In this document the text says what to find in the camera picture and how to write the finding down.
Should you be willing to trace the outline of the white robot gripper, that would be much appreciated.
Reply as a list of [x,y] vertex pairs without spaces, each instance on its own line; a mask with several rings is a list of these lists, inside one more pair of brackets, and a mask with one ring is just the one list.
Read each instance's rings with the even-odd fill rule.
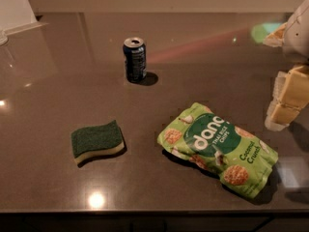
[[[293,63],[309,64],[309,0],[304,0],[287,23],[268,34],[263,44],[281,47]],[[267,110],[265,126],[270,131],[281,131],[299,115],[309,103],[309,67],[294,65],[288,72],[275,78],[272,101]]]

